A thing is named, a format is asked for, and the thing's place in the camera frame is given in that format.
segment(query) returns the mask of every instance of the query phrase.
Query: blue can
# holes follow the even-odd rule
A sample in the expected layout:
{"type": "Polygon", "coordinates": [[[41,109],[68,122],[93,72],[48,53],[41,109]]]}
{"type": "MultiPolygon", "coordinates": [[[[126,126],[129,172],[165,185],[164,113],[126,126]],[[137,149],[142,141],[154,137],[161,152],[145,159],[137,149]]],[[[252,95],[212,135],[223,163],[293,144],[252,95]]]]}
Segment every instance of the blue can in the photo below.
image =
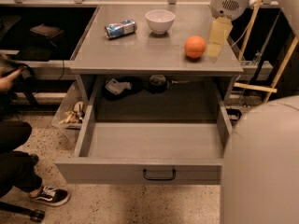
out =
{"type": "Polygon", "coordinates": [[[137,30],[137,23],[133,20],[121,21],[119,23],[112,23],[104,27],[106,37],[116,38],[122,35],[134,33],[137,30]]]}

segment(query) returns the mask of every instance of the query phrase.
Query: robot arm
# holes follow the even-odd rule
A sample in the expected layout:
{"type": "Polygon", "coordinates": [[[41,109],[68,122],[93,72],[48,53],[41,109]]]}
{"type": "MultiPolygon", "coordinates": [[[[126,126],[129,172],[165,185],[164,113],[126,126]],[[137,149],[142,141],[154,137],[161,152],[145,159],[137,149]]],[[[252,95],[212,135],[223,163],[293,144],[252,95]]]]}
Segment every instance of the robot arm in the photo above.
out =
{"type": "Polygon", "coordinates": [[[214,18],[228,17],[232,21],[240,17],[249,4],[249,0],[211,0],[211,12],[214,18]]]}
{"type": "MultiPolygon", "coordinates": [[[[278,0],[293,32],[299,37],[299,0],[278,0]]],[[[211,12],[214,18],[225,16],[230,20],[240,17],[249,4],[249,0],[211,0],[211,12]]]]}

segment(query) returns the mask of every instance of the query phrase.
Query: speckled floor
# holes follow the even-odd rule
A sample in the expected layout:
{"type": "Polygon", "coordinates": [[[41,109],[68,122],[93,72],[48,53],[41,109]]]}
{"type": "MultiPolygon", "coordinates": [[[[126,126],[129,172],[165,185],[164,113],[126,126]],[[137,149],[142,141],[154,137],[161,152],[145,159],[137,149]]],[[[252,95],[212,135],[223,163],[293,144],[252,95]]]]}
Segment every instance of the speckled floor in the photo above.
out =
{"type": "MultiPolygon", "coordinates": [[[[52,113],[24,113],[33,133],[20,150],[35,153],[36,172],[46,185],[68,189],[69,203],[48,207],[32,203],[26,193],[13,189],[2,202],[40,209],[47,224],[205,223],[219,224],[219,186],[126,186],[66,184],[54,165],[56,157],[71,157],[74,145],[51,125],[52,113]]],[[[0,211],[0,223],[33,223],[29,217],[0,211]]]]}

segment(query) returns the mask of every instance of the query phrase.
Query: cabinet top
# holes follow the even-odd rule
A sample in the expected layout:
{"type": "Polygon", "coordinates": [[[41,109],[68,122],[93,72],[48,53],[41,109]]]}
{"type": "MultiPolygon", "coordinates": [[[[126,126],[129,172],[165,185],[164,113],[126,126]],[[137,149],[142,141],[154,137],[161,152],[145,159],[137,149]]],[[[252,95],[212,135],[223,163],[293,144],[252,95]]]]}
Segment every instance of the cabinet top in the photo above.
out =
{"type": "Polygon", "coordinates": [[[210,61],[205,53],[196,60],[186,57],[186,39],[200,35],[207,44],[213,20],[208,4],[102,5],[71,64],[71,70],[75,74],[241,74],[243,69],[228,42],[216,62],[210,61]],[[153,9],[166,9],[176,14],[172,27],[163,36],[155,35],[147,25],[145,14],[153,9]],[[134,34],[106,38],[106,25],[128,19],[137,23],[134,34]]]}

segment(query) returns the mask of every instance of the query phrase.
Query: black chair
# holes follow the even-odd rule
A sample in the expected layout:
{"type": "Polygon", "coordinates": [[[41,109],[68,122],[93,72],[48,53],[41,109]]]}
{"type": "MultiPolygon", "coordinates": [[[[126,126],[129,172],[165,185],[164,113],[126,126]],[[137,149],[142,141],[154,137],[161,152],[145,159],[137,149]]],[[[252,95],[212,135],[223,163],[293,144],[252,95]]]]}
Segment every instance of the black chair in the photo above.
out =
{"type": "Polygon", "coordinates": [[[0,202],[0,210],[29,216],[30,220],[34,221],[34,222],[42,222],[42,220],[45,217],[44,211],[41,211],[41,210],[32,211],[28,208],[24,208],[24,207],[9,204],[9,203],[3,203],[3,202],[0,202]]]}

